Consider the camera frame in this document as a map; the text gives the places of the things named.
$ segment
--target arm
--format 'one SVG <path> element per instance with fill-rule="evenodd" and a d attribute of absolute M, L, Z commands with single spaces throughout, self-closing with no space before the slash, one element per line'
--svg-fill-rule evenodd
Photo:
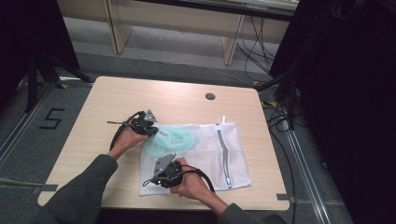
<path fill-rule="evenodd" d="M 184 158 L 178 159 L 181 165 L 188 165 Z M 189 166 L 182 166 L 183 171 L 190 170 Z M 286 224 L 281 217 L 267 217 L 263 220 L 249 215 L 238 205 L 232 203 L 228 205 L 216 193 L 204 183 L 204 180 L 198 174 L 190 173 L 183 175 L 182 182 L 171 188 L 171 193 L 177 193 L 179 197 L 186 197 L 198 200 L 208 206 L 218 217 L 220 224 Z"/>
<path fill-rule="evenodd" d="M 116 160 L 147 138 L 125 128 L 107 155 L 99 155 L 83 173 L 59 189 L 32 223 L 94 223 L 106 183 L 117 170 Z"/>

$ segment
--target dark sleeve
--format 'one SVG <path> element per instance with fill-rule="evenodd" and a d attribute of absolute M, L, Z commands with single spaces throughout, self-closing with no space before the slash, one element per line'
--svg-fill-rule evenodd
<path fill-rule="evenodd" d="M 106 183 L 117 167 L 113 158 L 99 155 L 82 174 L 52 196 L 32 223 L 94 223 Z"/>
<path fill-rule="evenodd" d="M 263 219 L 253 217 L 242 210 L 238 205 L 230 204 L 218 219 L 219 224 L 286 224 L 279 216 L 269 216 Z"/>

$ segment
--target gray carpet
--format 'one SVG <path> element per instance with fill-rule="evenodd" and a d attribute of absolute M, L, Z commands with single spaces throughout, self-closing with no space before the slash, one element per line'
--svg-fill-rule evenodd
<path fill-rule="evenodd" d="M 221 73 L 231 76 L 226 77 L 208 69 L 192 68 L 185 65 L 150 63 L 142 60 L 113 58 L 84 53 L 78 54 L 78 60 L 82 71 L 93 78 L 106 75 L 252 87 L 252 79 L 247 77 L 243 71 L 218 70 Z M 67 75 L 62 69 L 58 71 L 61 75 Z M 269 79 L 260 74 L 251 75 L 258 80 L 264 81 Z M 18 143 L 4 166 L 1 167 L 0 177 L 18 181 L 45 182 L 90 89 L 91 87 L 82 85 L 69 85 L 67 89 L 54 89 L 46 99 L 33 123 L 27 129 L 22 140 Z M 275 90 L 276 87 L 273 87 L 268 91 L 262 92 L 260 98 L 263 101 L 274 101 L 273 93 Z M 1 114 L 0 125 L 2 126 L 2 135 L 0 140 L 2 142 L 23 113 L 26 93 L 26 90 L 21 90 L 16 94 L 15 98 L 10 102 L 10 107 Z M 45 117 L 52 108 L 64 109 L 62 112 L 53 112 L 53 117 L 62 120 L 57 129 L 38 129 L 39 126 L 51 126 L 54 124 L 54 121 L 45 120 Z M 271 118 L 273 112 L 271 109 L 265 110 L 266 118 Z M 304 118 L 297 117 L 296 122 L 302 124 L 295 125 L 296 134 L 304 150 L 308 166 L 329 211 L 332 223 L 352 223 L 342 203 L 342 199 L 332 182 L 332 177 L 319 164 L 321 162 L 321 156 L 312 138 L 312 134 L 309 132 L 309 128 L 304 123 Z M 290 151 L 287 136 L 282 132 L 278 132 L 276 129 L 273 129 L 273 132 L 280 140 L 280 144 L 285 148 L 290 158 L 290 165 L 294 174 L 294 179 L 291 180 L 290 167 L 286 161 L 282 147 L 273 138 L 279 166 L 289 195 L 292 195 L 292 182 L 294 182 L 297 201 L 295 206 L 295 223 L 318 223 L 316 214 L 306 193 L 304 182 L 301 179 L 295 159 Z M 36 203 L 37 195 L 31 193 L 32 188 L 0 186 L 0 190 L 0 223 L 27 223 L 39 210 L 39 206 Z M 251 211 L 250 213 L 258 217 L 278 214 L 287 220 L 288 223 L 291 223 L 293 216 L 292 210 L 293 206 L 291 205 L 290 209 L 286 212 Z"/>

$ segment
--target round hole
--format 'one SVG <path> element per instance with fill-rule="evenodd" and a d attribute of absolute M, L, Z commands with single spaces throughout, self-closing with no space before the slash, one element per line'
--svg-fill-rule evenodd
<path fill-rule="evenodd" d="M 216 99 L 216 96 L 215 96 L 215 94 L 213 94 L 213 93 L 207 93 L 207 94 L 205 95 L 205 97 L 206 97 L 206 99 L 208 99 L 208 100 L 214 100 L 214 99 Z"/>

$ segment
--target mesh laundry bag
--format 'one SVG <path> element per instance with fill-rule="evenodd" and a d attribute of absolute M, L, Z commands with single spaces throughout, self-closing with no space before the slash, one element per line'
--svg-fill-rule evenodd
<path fill-rule="evenodd" d="M 176 153 L 202 170 L 215 190 L 237 189 L 251 184 L 244 150 L 235 123 L 162 125 L 144 143 L 140 158 L 140 195 L 165 194 L 169 189 L 143 182 L 153 177 L 155 160 Z"/>

